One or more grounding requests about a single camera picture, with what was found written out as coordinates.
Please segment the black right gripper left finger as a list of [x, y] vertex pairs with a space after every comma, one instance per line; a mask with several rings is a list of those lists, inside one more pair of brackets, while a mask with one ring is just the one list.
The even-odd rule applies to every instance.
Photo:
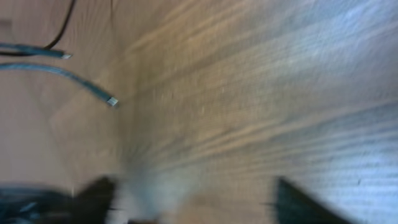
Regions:
[[1, 223], [106, 223], [116, 187], [107, 176], [76, 193], [44, 185], [2, 184]]

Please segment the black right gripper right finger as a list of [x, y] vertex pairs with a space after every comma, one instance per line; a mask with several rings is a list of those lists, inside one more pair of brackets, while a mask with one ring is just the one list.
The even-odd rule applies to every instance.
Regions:
[[330, 210], [289, 179], [274, 178], [274, 199], [267, 206], [280, 224], [352, 224], [353, 222]]

